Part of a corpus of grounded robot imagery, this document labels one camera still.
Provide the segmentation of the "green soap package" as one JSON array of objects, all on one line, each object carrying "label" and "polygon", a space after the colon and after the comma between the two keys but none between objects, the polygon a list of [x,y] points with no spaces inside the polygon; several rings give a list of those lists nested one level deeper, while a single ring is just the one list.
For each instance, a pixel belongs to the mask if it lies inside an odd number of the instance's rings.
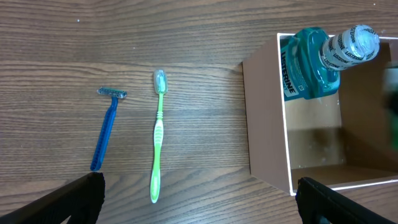
[{"label": "green soap package", "polygon": [[387,68],[384,72],[384,92],[386,108],[389,112],[391,125],[391,144],[397,151],[397,67]]}]

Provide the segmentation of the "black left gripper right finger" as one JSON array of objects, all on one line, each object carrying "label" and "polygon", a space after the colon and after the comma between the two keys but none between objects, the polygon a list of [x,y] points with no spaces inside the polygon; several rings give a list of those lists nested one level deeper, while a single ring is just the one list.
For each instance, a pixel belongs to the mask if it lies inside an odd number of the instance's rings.
[{"label": "black left gripper right finger", "polygon": [[394,224],[309,177],[298,180],[295,200],[303,224]]}]

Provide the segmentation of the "blue mouthwash bottle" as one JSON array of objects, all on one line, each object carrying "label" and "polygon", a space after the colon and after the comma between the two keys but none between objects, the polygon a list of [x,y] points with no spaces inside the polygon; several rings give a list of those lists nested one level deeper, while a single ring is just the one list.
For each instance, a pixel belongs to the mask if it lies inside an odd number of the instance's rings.
[{"label": "blue mouthwash bottle", "polygon": [[378,34],[356,25],[330,37],[320,27],[309,27],[280,47],[284,100],[311,100],[335,94],[341,71],[368,62],[380,49]]}]

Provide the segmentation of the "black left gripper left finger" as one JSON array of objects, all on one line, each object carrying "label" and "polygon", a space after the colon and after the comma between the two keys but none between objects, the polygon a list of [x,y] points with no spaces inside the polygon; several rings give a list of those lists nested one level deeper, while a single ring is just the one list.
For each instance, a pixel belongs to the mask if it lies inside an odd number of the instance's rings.
[{"label": "black left gripper left finger", "polygon": [[1,223],[96,223],[105,198],[105,179],[90,172],[1,217]]}]

